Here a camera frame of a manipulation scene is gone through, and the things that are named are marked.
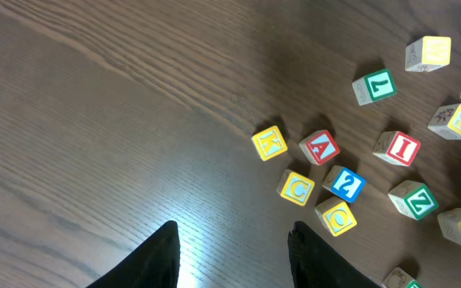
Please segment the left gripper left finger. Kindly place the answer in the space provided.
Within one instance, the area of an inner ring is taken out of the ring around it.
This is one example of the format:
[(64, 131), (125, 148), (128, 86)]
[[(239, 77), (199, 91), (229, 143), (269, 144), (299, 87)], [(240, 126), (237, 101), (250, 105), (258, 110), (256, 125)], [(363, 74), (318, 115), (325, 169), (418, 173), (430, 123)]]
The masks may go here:
[(176, 288), (179, 269), (178, 224), (167, 221), (87, 288)]

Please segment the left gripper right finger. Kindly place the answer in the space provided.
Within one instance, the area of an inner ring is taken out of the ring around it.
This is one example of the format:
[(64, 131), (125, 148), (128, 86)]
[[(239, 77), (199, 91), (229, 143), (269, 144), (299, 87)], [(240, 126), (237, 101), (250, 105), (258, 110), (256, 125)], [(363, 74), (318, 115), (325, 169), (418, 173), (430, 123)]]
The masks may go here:
[(379, 288), (305, 222), (294, 223), (287, 245), (296, 288)]

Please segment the green N block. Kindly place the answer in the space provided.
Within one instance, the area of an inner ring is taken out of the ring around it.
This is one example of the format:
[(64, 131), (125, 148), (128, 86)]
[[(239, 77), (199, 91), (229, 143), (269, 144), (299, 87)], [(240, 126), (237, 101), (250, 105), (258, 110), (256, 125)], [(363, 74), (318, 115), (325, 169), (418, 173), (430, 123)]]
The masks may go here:
[(399, 267), (394, 268), (382, 281), (382, 288), (422, 288), (407, 272)]

